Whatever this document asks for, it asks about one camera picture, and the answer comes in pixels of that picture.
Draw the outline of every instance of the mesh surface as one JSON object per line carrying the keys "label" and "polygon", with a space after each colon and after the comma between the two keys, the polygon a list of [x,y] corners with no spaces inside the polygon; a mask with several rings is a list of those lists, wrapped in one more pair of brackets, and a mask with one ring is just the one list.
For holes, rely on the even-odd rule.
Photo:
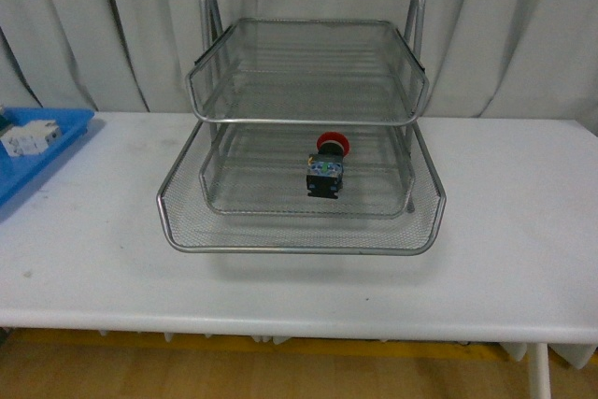
{"label": "mesh surface", "polygon": [[229,125],[202,168],[205,198],[221,213],[392,218],[403,212],[413,169],[391,127],[336,127],[352,142],[337,200],[307,196],[310,153],[324,126]]}
{"label": "mesh surface", "polygon": [[392,25],[374,21],[240,21],[191,83],[213,121],[370,124],[407,122],[427,87]]}
{"label": "mesh surface", "polygon": [[164,227],[186,250],[306,249],[323,252],[417,253],[435,238],[444,197],[432,162],[424,156],[417,127],[411,149],[415,173],[413,212],[391,220],[340,217],[221,215],[206,204],[199,171],[209,148],[207,126],[197,127],[181,153],[159,201]]}

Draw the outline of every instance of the wooden floor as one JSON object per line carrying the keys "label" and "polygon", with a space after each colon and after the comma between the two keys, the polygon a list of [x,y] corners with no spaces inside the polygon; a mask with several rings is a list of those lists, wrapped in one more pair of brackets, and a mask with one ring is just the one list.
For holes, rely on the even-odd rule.
{"label": "wooden floor", "polygon": [[[598,357],[550,356],[552,394],[598,398]],[[19,330],[0,348],[0,398],[524,398],[526,362],[498,346]]]}

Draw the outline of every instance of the yellow floor strip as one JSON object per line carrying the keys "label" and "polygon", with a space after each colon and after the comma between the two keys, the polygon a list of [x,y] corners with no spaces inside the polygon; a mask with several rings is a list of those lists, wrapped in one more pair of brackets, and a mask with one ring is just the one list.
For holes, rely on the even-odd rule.
{"label": "yellow floor strip", "polygon": [[193,349],[236,352],[297,353],[352,355],[365,357],[403,357],[460,360],[509,360],[498,345],[431,342],[380,342],[324,338],[292,338],[281,345],[256,343],[249,336],[175,334],[170,343],[164,334],[110,332],[100,336],[96,331],[18,329],[11,341],[79,346],[137,347],[152,349]]}

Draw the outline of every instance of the white curtain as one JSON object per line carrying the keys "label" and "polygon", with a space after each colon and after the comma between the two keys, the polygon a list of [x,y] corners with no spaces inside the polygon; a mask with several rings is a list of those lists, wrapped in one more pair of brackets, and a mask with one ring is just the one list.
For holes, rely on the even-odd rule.
{"label": "white curtain", "polygon": [[[240,16],[381,18],[408,0],[219,0]],[[0,103],[189,111],[197,0],[0,0]],[[428,0],[427,115],[578,119],[598,133],[598,0]]]}

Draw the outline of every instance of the blue tray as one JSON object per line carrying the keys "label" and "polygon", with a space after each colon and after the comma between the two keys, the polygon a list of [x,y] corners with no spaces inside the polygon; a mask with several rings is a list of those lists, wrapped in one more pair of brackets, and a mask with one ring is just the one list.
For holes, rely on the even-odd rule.
{"label": "blue tray", "polygon": [[7,107],[4,117],[16,125],[24,125],[29,121],[56,121],[63,135],[43,153],[19,158],[8,156],[0,144],[0,206],[87,131],[87,123],[92,119],[93,111]]}

